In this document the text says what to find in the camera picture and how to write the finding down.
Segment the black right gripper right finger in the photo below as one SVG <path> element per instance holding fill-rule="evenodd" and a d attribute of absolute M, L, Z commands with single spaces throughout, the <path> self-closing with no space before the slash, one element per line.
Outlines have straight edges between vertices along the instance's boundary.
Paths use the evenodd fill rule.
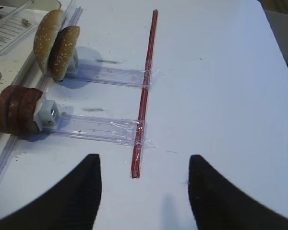
<path fill-rule="evenodd" d="M 245 194 L 201 155 L 190 157 L 188 195 L 200 230 L 288 230 L 288 218 Z"/>

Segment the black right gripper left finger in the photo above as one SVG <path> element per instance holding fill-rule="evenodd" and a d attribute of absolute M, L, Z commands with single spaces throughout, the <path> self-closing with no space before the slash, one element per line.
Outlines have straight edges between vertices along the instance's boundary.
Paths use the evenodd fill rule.
<path fill-rule="evenodd" d="M 87 155 L 43 195 L 0 220 L 0 230 L 91 230 L 102 195 L 100 156 Z"/>

